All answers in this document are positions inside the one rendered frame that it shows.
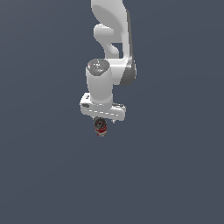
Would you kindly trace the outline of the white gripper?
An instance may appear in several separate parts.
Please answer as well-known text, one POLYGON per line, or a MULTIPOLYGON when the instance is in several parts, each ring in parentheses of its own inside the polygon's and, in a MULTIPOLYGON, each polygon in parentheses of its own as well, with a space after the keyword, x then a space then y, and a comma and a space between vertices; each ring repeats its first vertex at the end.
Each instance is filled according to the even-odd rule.
POLYGON ((125 118, 126 107, 119 103, 109 101, 105 104, 98 104, 91 100, 90 93, 85 93, 80 99, 80 112, 83 115, 111 119, 112 123, 123 121, 125 118))

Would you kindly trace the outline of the red and black can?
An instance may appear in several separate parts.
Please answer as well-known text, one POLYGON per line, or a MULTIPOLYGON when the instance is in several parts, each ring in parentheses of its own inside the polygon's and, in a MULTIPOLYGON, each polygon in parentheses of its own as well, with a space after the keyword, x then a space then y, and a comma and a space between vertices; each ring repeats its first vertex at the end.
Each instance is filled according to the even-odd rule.
POLYGON ((102 117, 94 119, 94 129, 98 137, 104 137, 107 134, 107 121, 102 117))

